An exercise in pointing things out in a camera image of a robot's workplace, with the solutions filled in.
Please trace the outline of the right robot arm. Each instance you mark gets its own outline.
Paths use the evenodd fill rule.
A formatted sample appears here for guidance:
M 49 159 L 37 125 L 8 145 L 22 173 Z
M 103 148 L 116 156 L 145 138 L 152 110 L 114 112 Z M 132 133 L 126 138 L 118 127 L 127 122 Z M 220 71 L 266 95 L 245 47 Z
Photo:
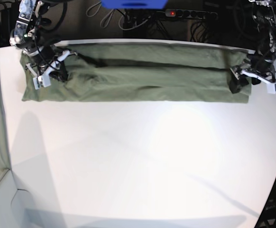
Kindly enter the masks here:
M 51 25 L 51 20 L 43 15 L 58 4 L 63 5 L 62 15 L 57 24 Z M 22 0 L 19 5 L 19 14 L 14 29 L 10 33 L 10 45 L 22 50 L 27 56 L 28 62 L 24 69 L 33 76 L 37 88 L 50 85 L 53 78 L 60 82 L 68 80 L 68 73 L 64 61 L 76 52 L 59 48 L 56 43 L 60 42 L 58 37 L 45 38 L 57 31 L 64 21 L 67 13 L 67 0 Z

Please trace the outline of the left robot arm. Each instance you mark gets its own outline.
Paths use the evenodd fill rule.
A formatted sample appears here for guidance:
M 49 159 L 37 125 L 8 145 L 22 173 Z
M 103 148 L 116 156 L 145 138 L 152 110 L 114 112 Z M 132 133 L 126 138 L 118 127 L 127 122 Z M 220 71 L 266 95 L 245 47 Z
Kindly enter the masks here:
M 253 54 L 247 54 L 242 63 L 232 66 L 229 89 L 233 94 L 239 93 L 249 85 L 265 83 L 269 94 L 276 93 L 276 0 L 251 0 L 251 17 L 257 26 L 258 36 L 248 35 L 241 29 L 237 18 L 239 0 L 234 1 L 234 22 L 240 34 L 247 39 L 256 40 L 258 47 Z

